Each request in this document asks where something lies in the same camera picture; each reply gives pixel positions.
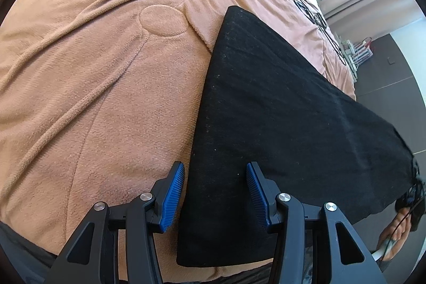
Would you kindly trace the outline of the person's right hand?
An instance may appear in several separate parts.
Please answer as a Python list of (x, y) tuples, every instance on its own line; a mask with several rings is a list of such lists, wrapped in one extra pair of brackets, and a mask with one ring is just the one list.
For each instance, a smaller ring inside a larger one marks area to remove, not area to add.
[(383, 261), (392, 260), (402, 249), (412, 228), (411, 215), (409, 208), (402, 208), (396, 214), (394, 219), (384, 228), (379, 236), (377, 248), (381, 248), (388, 238), (395, 241), (394, 246), (383, 257)]

